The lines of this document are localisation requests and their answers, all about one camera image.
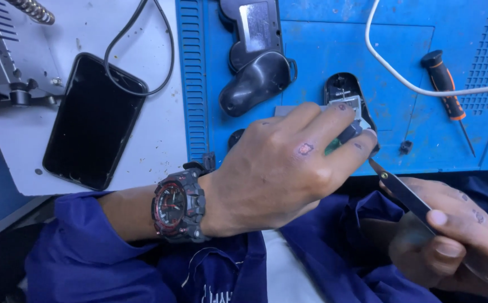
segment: printed logo on shirt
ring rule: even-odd
[[[203,286],[203,298],[201,303],[229,303],[233,292],[212,292],[211,287]]]

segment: blue repair mat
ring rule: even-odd
[[[356,75],[382,148],[375,157],[396,174],[488,170],[488,93],[460,96],[463,124],[476,151],[470,152],[457,121],[450,121],[439,98],[416,94],[395,79],[368,52],[365,22],[373,0],[280,0],[285,55],[296,60],[298,79],[283,94],[238,118],[221,110],[218,95],[233,77],[228,66],[233,34],[218,13],[218,1],[177,0],[180,64],[188,156],[215,152],[218,166],[231,133],[273,116],[276,105],[323,102],[325,81],[338,72]],[[382,0],[370,40],[411,83],[433,90],[420,59],[442,49],[457,89],[488,85],[488,0]],[[400,155],[404,140],[414,143]],[[363,165],[355,175],[371,175]]]

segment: white cable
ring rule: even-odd
[[[458,96],[458,95],[470,95],[470,94],[479,94],[479,93],[487,93],[488,92],[488,86],[487,87],[480,87],[480,88],[471,88],[471,89],[462,89],[460,91],[451,91],[451,92],[436,92],[436,91],[427,91],[425,89],[421,89],[420,87],[414,86],[412,83],[407,81],[407,79],[403,78],[402,75],[400,75],[391,65],[386,62],[385,59],[383,59],[377,51],[371,46],[370,42],[370,27],[371,27],[371,20],[373,20],[373,16],[375,15],[375,10],[377,9],[377,5],[379,4],[380,0],[375,0],[373,3],[373,7],[371,8],[370,15],[368,17],[368,21],[366,22],[366,46],[368,47],[368,50],[370,53],[379,61],[386,69],[396,77],[401,83],[403,83],[404,86],[407,86],[408,88],[412,89],[416,93],[423,94],[423,95],[428,95],[432,97],[449,97],[449,96]]]

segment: black and red watch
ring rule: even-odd
[[[186,163],[183,168],[158,183],[152,199],[154,227],[170,243],[201,243],[210,238],[199,226],[206,201],[197,180],[209,170],[199,162]]]

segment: smartphone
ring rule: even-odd
[[[145,97],[126,93],[147,91],[140,79],[89,53],[77,55],[65,88],[42,165],[49,173],[93,190],[105,190]]]

